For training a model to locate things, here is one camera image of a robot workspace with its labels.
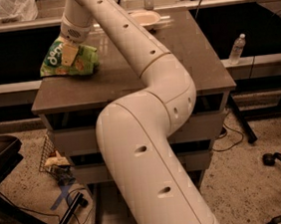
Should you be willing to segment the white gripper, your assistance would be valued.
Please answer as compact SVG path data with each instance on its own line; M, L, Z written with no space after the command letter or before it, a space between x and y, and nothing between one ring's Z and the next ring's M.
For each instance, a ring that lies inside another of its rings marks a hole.
M68 41L74 43L84 42L90 33L92 17L88 16L67 16L63 15L61 22L60 35ZM71 67L75 58L77 57L79 48L73 44L64 43L62 48L62 61L63 66Z

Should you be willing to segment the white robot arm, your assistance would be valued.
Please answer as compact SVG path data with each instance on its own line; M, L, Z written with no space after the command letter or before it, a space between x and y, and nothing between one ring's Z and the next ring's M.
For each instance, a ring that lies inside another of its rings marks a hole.
M65 7L68 41L82 43L98 22L143 82L96 123L106 167L138 224L219 224L167 142L194 109L187 69L116 1L67 0Z

